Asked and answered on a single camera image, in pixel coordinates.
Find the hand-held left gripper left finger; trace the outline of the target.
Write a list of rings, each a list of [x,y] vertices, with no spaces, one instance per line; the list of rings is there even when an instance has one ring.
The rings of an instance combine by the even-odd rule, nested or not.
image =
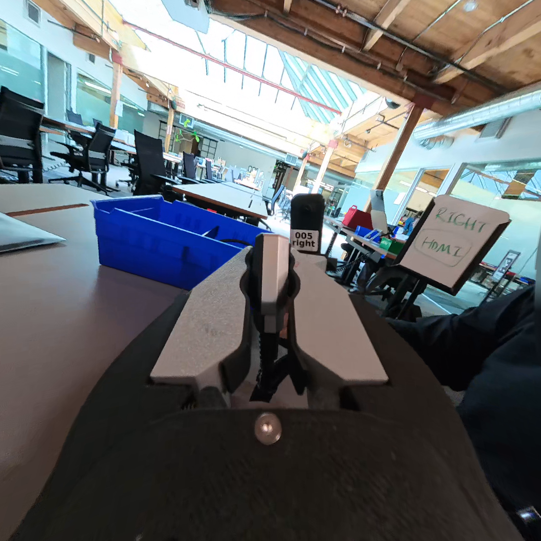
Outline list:
[[[192,289],[152,369],[153,383],[233,395],[245,381],[252,343],[248,253],[245,247]]]

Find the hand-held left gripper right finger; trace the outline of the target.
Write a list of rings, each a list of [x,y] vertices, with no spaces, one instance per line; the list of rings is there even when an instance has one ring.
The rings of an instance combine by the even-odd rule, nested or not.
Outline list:
[[[296,290],[288,311],[288,338],[307,373],[308,392],[388,383],[348,292],[326,274],[327,260],[295,249],[291,254]]]

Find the grey usb hub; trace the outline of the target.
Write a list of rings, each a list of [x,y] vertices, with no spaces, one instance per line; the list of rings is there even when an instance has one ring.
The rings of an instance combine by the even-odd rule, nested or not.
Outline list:
[[[255,238],[248,253],[248,297],[254,323],[262,334],[279,335],[289,305],[289,240],[273,233]]]

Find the blue plastic bin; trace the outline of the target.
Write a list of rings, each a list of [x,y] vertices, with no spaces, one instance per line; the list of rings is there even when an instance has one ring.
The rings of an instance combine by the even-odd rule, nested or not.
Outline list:
[[[191,290],[242,249],[201,235],[254,244],[264,229],[160,195],[93,200],[101,265]]]

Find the person's right forearm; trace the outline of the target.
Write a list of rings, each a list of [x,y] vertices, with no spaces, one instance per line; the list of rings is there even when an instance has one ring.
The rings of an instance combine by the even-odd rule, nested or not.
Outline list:
[[[540,368],[535,293],[529,286],[462,314],[387,322],[441,384],[465,391],[482,369],[496,363],[512,374],[520,367]]]

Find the red bag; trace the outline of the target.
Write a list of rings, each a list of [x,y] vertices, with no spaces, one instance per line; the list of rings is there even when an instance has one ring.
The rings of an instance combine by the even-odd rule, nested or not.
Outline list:
[[[350,230],[356,230],[357,227],[362,227],[368,230],[373,229],[371,213],[365,212],[355,205],[350,206],[350,208],[347,210],[342,219],[342,224],[344,227]]]

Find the grey office desk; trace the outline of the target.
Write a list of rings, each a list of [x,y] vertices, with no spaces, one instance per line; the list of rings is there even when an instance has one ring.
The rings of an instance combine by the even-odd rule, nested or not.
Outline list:
[[[260,195],[248,193],[227,183],[203,183],[172,186],[172,191],[197,199],[240,216],[266,220],[267,206]]]

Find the handwritten whiteboard sign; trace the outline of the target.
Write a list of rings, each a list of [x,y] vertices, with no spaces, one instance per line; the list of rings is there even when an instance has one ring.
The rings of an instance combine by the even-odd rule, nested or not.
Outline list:
[[[455,296],[511,223],[502,210],[439,195],[432,200],[394,264]]]

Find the small framed sign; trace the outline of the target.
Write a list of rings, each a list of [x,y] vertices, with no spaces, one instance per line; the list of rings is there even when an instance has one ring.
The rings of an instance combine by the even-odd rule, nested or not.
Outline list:
[[[504,256],[504,258],[501,260],[496,270],[493,272],[491,276],[491,281],[493,283],[501,282],[504,279],[505,275],[510,271],[520,254],[521,253],[516,250],[509,250]]]

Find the silver ventilation duct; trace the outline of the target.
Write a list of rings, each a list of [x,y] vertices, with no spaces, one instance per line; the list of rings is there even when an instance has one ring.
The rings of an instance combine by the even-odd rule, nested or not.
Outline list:
[[[412,133],[416,141],[437,138],[459,130],[512,118],[540,109],[540,83],[512,91],[482,105],[420,125]]]

